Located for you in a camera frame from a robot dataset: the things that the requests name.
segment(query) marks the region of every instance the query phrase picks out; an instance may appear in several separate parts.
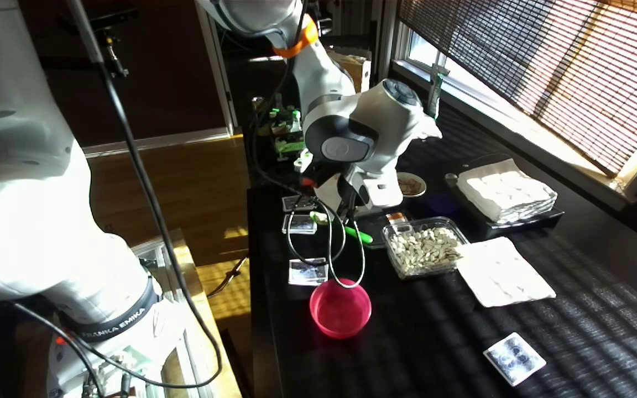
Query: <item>wall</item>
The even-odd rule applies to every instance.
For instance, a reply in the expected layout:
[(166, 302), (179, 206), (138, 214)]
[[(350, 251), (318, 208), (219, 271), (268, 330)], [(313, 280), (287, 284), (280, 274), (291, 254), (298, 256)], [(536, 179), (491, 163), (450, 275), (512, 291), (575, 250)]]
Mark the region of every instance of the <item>wall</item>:
[[(138, 137), (223, 127), (203, 36), (192, 0), (87, 0), (88, 13), (132, 6), (115, 24), (118, 54), (130, 69), (118, 79)], [(84, 51), (68, 31), (67, 2), (23, 0), (23, 9), (47, 65), (52, 91), (84, 145), (121, 141), (111, 99)]]

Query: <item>sheet of paper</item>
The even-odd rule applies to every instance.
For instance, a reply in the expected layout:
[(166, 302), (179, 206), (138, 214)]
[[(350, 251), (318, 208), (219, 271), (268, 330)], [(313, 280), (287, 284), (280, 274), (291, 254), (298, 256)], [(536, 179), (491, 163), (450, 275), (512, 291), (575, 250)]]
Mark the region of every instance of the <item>sheet of paper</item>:
[(460, 254), (456, 270), (484, 306), (557, 295), (507, 237), (463, 246)]

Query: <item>window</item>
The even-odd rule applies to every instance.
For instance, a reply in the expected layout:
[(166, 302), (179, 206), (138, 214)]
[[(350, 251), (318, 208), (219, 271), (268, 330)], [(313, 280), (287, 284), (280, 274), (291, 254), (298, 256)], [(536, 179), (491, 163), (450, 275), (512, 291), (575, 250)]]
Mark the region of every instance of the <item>window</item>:
[(403, 0), (399, 18), (404, 58), (476, 78), (609, 187), (637, 187), (637, 0)]

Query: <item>white robotic arm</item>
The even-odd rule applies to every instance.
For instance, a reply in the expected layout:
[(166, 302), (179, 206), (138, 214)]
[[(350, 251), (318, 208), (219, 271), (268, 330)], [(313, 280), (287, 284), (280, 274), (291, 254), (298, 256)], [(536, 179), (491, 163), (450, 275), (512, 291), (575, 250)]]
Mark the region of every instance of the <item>white robotic arm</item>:
[(440, 137), (417, 92), (391, 79), (357, 92), (347, 72), (318, 41), (314, 19), (304, 13), (302, 0), (201, 0), (201, 5), (221, 27), (243, 36), (266, 36), (280, 54), (292, 58), (308, 158), (338, 170), (362, 208), (399, 206), (403, 191), (396, 158), (412, 138)]
[[(365, 190), (368, 201), (400, 201), (396, 157), (409, 138), (438, 133), (404, 86), (381, 81), (357, 95), (302, 0), (200, 0), (200, 6), (225, 28), (266, 36), (277, 52), (295, 58), (317, 163), (344, 163), (345, 181)], [(84, 44), (103, 61), (91, 40)], [(162, 322), (174, 324), (179, 314), (132, 250), (97, 227), (88, 184), (84, 153), (49, 92), (17, 2), (0, 0), (0, 300), (43, 293), (83, 337), (108, 354), (130, 354), (155, 378), (179, 333), (159, 331)], [(68, 348), (54, 346), (49, 368), (49, 394), (80, 396), (87, 368)]]

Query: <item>black table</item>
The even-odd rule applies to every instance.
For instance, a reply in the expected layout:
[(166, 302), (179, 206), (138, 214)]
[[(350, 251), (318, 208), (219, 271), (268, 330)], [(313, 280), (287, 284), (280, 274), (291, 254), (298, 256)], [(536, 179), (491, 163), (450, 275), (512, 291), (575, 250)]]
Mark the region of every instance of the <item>black table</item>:
[[(452, 271), (399, 280), (387, 251), (368, 251), (365, 290), (374, 315), (360, 336), (329, 340), (313, 324), (306, 293), (287, 288), (282, 194), (249, 191), (252, 261), (255, 396), (637, 396), (637, 235), (491, 134), (442, 107), (442, 141), (417, 141), (400, 170), (427, 179), (413, 216), (437, 214), (448, 198), (444, 173), (516, 157), (528, 174), (560, 191), (566, 214), (553, 227), (507, 237), (553, 284), (557, 298), (484, 309)], [(357, 274), (347, 250), (341, 274)], [(547, 367), (510, 387), (483, 352), (507, 333), (525, 336)]]

